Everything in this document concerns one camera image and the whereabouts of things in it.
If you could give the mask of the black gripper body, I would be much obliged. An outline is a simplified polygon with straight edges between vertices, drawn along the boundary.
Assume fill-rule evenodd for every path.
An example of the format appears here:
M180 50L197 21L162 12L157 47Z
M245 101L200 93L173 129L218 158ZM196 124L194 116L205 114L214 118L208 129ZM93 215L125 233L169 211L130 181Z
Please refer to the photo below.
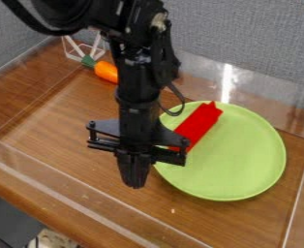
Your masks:
M116 153L117 150L132 154L149 154L152 163L162 162L177 166L186 163L189 140L169 130L161 123L158 112L178 116L185 109L185 102L177 111L165 109L158 102L133 103L116 97L118 118L92 120L88 147Z

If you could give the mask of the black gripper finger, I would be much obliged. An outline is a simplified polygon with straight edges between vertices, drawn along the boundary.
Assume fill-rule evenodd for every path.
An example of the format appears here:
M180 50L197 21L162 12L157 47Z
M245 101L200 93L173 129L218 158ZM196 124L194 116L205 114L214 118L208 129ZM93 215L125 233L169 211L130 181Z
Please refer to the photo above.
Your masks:
M142 153L132 154L122 150L117 150L114 155L122 182L133 189L142 188L150 172L152 156Z

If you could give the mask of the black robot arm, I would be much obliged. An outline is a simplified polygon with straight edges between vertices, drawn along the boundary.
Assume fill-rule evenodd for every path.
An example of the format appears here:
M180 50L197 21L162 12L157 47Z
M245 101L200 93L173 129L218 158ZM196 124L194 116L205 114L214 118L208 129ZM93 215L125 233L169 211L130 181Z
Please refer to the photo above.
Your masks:
M86 124L88 146L114 155L129 187L144 187L154 163L185 164L190 144L160 121L162 113L181 114L160 103L161 90L176 88L180 69L162 1L30 0L38 15L20 0L1 2L25 25L45 35L70 35L93 27L108 39L118 73L118 117Z

